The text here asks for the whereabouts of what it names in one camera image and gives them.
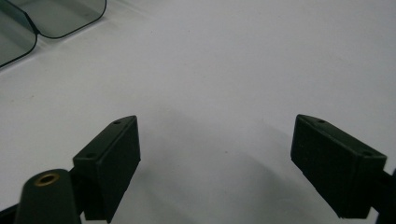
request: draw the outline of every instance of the brass insert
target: brass insert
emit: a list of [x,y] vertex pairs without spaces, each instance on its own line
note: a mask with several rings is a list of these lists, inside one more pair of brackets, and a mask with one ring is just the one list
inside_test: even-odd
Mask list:
[[35,185],[38,187],[44,187],[56,182],[59,177],[60,176],[56,173],[44,174],[35,181]]

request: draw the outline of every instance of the white table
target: white table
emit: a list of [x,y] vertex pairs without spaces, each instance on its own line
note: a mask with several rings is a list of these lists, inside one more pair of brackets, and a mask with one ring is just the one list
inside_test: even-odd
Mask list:
[[375,222],[375,210],[338,219],[290,146],[296,115],[311,115],[396,168],[394,1],[107,6],[0,70],[0,209],[32,175],[72,168],[110,121],[137,115],[142,161],[113,223]]

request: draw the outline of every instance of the white surface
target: white surface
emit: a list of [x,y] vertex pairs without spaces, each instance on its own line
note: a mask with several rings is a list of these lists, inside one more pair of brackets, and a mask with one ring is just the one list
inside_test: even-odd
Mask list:
[[338,219],[290,145],[307,114],[396,168],[395,24],[392,0],[111,0],[0,70],[0,209],[137,115],[142,161],[113,223],[372,224]]

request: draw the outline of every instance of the screw hole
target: screw hole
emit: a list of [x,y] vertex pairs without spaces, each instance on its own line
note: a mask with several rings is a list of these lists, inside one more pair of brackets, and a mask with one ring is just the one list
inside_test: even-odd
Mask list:
[[40,176],[36,181],[35,185],[38,187],[44,187],[50,185],[59,179],[58,174],[46,174]]
[[95,156],[96,156],[95,153],[88,153],[85,157],[86,157],[86,158],[93,158],[93,157],[95,157]]

